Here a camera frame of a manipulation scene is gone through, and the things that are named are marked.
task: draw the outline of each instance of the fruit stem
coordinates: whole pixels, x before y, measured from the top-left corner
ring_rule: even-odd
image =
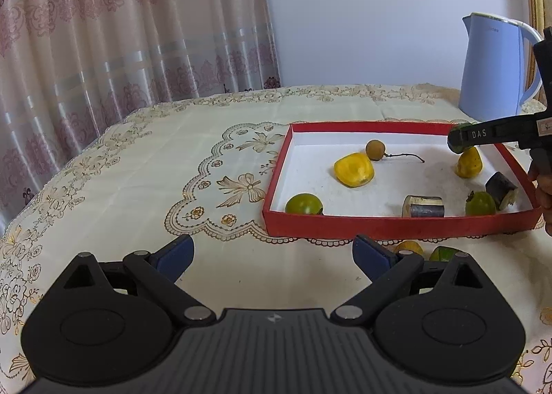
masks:
[[[407,152],[403,152],[402,154],[384,154],[384,156],[385,157],[413,156],[413,157],[417,157],[419,160],[421,160],[423,164],[426,163],[426,161],[423,160],[420,156],[417,156],[416,154],[409,154]]]

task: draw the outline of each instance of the floral tablecloth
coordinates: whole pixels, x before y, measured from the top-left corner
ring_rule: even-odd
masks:
[[[21,327],[83,250],[120,260],[188,233],[194,262],[177,284],[217,313],[333,310],[369,283],[350,243],[272,238],[260,214],[288,125],[459,122],[467,117],[457,97],[457,90],[427,84],[292,87],[161,104],[112,126],[33,198],[0,242],[0,393],[32,381]],[[540,109],[537,102],[525,107]],[[528,168],[526,152],[511,149]],[[472,254],[523,322],[528,342],[514,379],[529,392],[552,393],[552,238],[542,225],[445,244]],[[436,242],[422,245],[430,252]]]

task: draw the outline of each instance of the silver screw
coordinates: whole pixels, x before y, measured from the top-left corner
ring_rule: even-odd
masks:
[[[355,305],[341,305],[336,309],[336,314],[341,319],[357,319],[362,316],[362,309]]]
[[[193,307],[188,307],[184,311],[184,316],[192,321],[200,321],[211,316],[211,310],[203,305],[194,305]]]

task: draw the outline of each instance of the electric kettle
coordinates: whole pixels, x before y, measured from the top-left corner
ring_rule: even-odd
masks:
[[[480,122],[518,115],[521,105],[542,86],[540,74],[525,88],[523,39],[543,40],[526,23],[507,17],[473,12],[462,19],[469,37],[460,109]]]

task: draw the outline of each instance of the kettle handle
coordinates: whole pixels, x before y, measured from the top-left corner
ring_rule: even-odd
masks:
[[[531,25],[528,25],[524,22],[519,22],[519,25],[520,25],[522,37],[524,39],[529,40],[529,42],[531,42],[533,45],[543,40],[543,37],[540,35],[540,33]],[[537,68],[535,72],[535,79],[533,80],[531,87],[529,87],[529,89],[527,89],[523,93],[523,95],[521,95],[520,105],[522,103],[525,103],[525,101],[529,100],[529,98],[534,97],[538,93],[542,85],[543,85],[543,81],[540,77],[539,69]]]

